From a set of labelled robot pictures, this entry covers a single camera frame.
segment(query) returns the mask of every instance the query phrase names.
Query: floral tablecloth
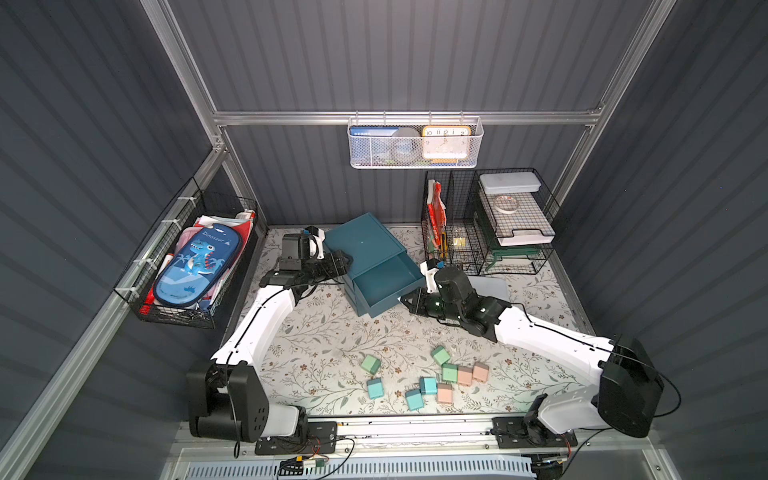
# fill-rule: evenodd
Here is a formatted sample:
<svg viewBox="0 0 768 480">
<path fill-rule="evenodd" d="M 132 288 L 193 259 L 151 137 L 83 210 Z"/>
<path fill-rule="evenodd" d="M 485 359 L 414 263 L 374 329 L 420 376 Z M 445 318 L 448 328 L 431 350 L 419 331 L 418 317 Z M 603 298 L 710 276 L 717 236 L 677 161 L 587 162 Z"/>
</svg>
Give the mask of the floral tablecloth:
<svg viewBox="0 0 768 480">
<path fill-rule="evenodd" d="M 274 268 L 285 233 L 269 232 L 243 316 L 253 302 L 258 279 Z M 417 263 L 424 257 L 418 227 L 390 231 L 406 246 Z M 532 316 L 576 329 L 570 309 L 549 265 L 538 275 L 504 275 L 512 302 L 525 304 Z M 454 385 L 453 405 L 438 404 L 425 396 L 425 407 L 413 413 L 525 412 L 540 393 L 558 393 L 583 386 L 572 372 L 529 351 L 472 336 L 435 320 L 412 316 L 397 306 L 371 319 L 358 317 L 341 287 L 320 286 L 288 315 L 259 368 L 267 395 L 273 401 L 307 408 L 310 415 L 362 415 L 409 413 L 403 394 L 419 387 L 421 376 L 440 380 L 440 368 L 429 355 L 444 346 L 451 362 L 491 368 L 486 384 Z M 376 376 L 385 396 L 371 400 L 360 368 L 365 355 L 381 359 Z"/>
</svg>

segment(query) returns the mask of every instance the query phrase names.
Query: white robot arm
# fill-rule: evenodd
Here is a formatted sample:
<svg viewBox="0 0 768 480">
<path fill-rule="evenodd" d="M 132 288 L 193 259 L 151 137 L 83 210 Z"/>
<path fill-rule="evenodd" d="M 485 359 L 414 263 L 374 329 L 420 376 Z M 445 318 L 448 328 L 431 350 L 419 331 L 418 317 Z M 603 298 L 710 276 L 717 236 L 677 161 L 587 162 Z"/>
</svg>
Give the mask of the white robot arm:
<svg viewBox="0 0 768 480">
<path fill-rule="evenodd" d="M 243 321 L 209 361 L 187 373 L 192 435 L 255 442 L 300 430 L 303 409 L 269 402 L 256 369 L 302 293 L 347 272 L 352 259 L 324 252 L 324 240 L 315 227 L 283 236 L 279 266 L 261 278 Z"/>
<path fill-rule="evenodd" d="M 648 434 L 664 384 L 637 340 L 584 335 L 529 316 L 521 304 L 479 296 L 456 267 L 431 262 L 422 264 L 427 287 L 400 298 L 411 313 L 530 350 L 586 379 L 582 389 L 539 396 L 526 416 L 529 430 L 537 429 L 540 438 L 608 426 L 630 436 Z"/>
</svg>

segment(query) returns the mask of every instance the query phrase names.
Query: vent grille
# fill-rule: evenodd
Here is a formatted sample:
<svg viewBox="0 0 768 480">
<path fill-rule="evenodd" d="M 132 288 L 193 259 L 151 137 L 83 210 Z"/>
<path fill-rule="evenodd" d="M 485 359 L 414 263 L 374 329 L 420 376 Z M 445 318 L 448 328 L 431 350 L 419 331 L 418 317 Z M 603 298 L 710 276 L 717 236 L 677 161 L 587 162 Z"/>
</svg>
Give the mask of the vent grille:
<svg viewBox="0 0 768 480">
<path fill-rule="evenodd" d="M 291 479 L 318 478 L 332 472 L 342 458 L 334 458 L 323 468 L 306 468 L 302 475 L 291 475 Z M 274 480 L 277 474 L 277 460 L 245 460 L 228 462 L 191 462 L 187 470 L 188 479 L 224 480 L 241 478 L 247 480 Z M 428 478 L 464 477 L 477 475 L 498 475 L 505 478 L 535 478 L 531 473 L 531 459 L 513 455 L 466 455 L 351 458 L 336 473 L 334 478 Z"/>
</svg>

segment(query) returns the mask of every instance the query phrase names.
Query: plastic drawer unit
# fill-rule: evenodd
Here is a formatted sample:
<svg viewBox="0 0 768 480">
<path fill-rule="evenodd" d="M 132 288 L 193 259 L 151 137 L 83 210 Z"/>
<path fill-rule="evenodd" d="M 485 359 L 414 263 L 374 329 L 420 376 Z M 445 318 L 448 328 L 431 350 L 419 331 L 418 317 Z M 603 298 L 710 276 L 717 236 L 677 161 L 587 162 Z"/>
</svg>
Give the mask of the plastic drawer unit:
<svg viewBox="0 0 768 480">
<path fill-rule="evenodd" d="M 326 232 L 325 246 L 353 259 L 342 282 L 358 316 L 381 315 L 398 304 L 399 296 L 426 285 L 406 248 L 372 214 Z"/>
</svg>

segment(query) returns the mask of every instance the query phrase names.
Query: alarm clock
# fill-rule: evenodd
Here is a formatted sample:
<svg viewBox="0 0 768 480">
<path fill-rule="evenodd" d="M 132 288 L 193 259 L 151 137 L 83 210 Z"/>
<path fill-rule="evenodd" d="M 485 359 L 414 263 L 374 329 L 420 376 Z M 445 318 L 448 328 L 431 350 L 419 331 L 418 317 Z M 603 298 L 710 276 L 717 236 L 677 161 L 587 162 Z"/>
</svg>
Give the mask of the alarm clock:
<svg viewBox="0 0 768 480">
<path fill-rule="evenodd" d="M 427 125 L 422 129 L 422 156 L 434 164 L 456 163 L 469 156 L 472 129 L 466 125 Z"/>
</svg>

